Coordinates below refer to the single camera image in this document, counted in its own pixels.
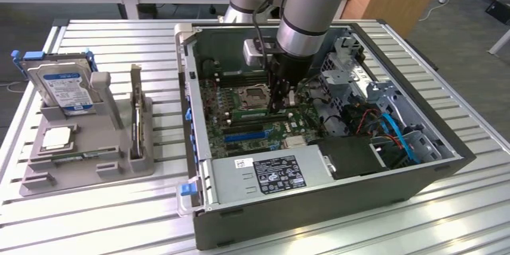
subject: warning label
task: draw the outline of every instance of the warning label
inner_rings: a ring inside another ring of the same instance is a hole
[[[303,173],[293,155],[253,161],[257,184],[263,194],[305,186]]]

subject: gray floor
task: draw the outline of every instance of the gray floor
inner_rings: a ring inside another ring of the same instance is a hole
[[[418,22],[407,39],[439,67],[439,74],[455,91],[510,140],[510,43],[498,56],[486,52],[510,26],[484,12],[490,3],[490,0],[450,0],[431,12],[427,20]],[[438,1],[432,0],[428,9],[436,5]]]
[[[486,118],[506,139],[510,139],[510,44],[499,56],[486,50],[491,47],[510,26],[500,24],[484,13],[488,0],[450,0],[432,11],[427,20],[419,22],[408,40],[439,67],[458,93]],[[438,5],[436,0],[430,8]],[[208,6],[165,5],[159,18],[193,19],[213,18]],[[12,50],[38,50],[46,39],[52,20],[117,19],[117,7],[106,4],[0,4],[0,81],[18,81],[21,75],[10,64]],[[24,83],[13,87],[21,89]],[[6,92],[0,87],[0,140],[6,133],[21,94]]]

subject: blue cable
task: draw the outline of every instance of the blue cable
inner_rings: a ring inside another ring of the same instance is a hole
[[[264,133],[265,133],[265,138],[269,136],[269,133],[273,131],[273,126],[271,129],[265,130]]]
[[[384,121],[380,121],[380,126],[381,126],[381,129],[384,130],[384,132],[387,134],[390,134],[390,129],[388,129],[388,126],[385,125],[385,122]]]
[[[394,121],[394,119],[391,118],[391,116],[387,114],[387,113],[381,113],[380,116],[384,117],[384,119],[388,121],[392,129],[395,130],[395,133],[396,133],[396,136],[398,136],[398,139],[400,140],[400,143],[404,147],[404,150],[406,150],[406,153],[407,153],[407,156],[408,156],[408,159],[411,159],[416,164],[419,164],[419,160],[416,160],[416,158],[414,157],[414,152],[411,150],[411,148],[408,147],[407,145],[407,142],[404,140],[404,137],[402,136],[402,133],[400,133],[400,130],[398,129],[398,125]]]
[[[271,146],[269,146],[269,150],[276,150],[279,146],[280,146],[280,144],[279,144],[279,143],[276,143],[276,144],[271,145]]]

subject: metal workbench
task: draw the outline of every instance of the metal workbench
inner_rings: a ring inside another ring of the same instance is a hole
[[[406,202],[199,252],[192,220],[177,216],[175,203],[175,184],[187,179],[175,23],[73,20],[52,28],[44,50],[69,53],[88,47],[96,54],[98,70],[112,73],[116,98],[126,97],[130,89],[130,63],[141,65],[143,89],[155,104],[156,172],[145,178],[22,198],[20,181],[41,117],[40,96],[29,84],[0,150],[5,171],[0,185],[0,251],[391,255],[510,252],[508,143],[391,28],[368,20],[359,21],[359,25],[476,154],[476,160]],[[367,56],[367,66],[375,76],[383,77],[384,72],[369,59]]]

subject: motherboard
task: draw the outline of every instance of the motherboard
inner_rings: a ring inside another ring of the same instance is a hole
[[[212,159],[304,146],[325,134],[308,103],[268,114],[265,84],[221,87],[205,79],[200,91]]]

